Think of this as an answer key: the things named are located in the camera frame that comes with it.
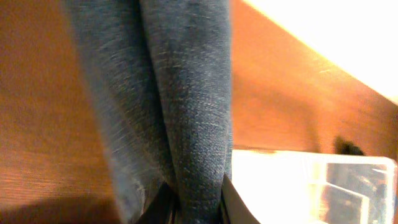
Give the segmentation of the clear plastic storage container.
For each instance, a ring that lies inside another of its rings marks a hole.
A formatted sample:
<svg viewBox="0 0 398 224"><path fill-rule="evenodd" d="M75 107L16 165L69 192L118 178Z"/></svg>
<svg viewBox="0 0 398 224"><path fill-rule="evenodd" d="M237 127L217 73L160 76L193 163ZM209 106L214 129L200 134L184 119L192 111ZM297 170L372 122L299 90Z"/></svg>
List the clear plastic storage container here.
<svg viewBox="0 0 398 224"><path fill-rule="evenodd" d="M232 183L258 223L386 223L397 164L387 157L234 150Z"/></svg>

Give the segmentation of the dark blue jeans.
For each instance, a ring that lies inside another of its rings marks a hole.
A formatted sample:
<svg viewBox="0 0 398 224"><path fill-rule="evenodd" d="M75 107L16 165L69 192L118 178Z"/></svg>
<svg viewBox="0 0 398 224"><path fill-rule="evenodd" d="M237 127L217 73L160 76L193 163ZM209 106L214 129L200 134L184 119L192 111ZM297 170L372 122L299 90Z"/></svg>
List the dark blue jeans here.
<svg viewBox="0 0 398 224"><path fill-rule="evenodd" d="M217 223L231 175L228 1L65 1L123 223L162 184L178 223Z"/></svg>

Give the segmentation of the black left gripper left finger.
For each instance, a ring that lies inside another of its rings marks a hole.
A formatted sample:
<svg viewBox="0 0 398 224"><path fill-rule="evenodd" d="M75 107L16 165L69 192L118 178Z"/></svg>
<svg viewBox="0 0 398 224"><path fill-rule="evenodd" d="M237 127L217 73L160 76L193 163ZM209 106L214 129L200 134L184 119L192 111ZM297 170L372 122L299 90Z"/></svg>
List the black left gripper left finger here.
<svg viewBox="0 0 398 224"><path fill-rule="evenodd" d="M135 224L174 224L178 206L178 196L164 182L147 210Z"/></svg>

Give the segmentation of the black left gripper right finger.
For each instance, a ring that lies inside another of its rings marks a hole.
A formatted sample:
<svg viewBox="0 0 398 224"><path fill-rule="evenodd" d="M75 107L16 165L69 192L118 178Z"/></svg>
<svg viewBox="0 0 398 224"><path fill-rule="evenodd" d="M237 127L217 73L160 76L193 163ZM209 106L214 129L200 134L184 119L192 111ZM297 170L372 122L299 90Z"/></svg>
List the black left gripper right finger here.
<svg viewBox="0 0 398 224"><path fill-rule="evenodd" d="M260 224L244 204L226 174L221 188L220 215L221 224Z"/></svg>

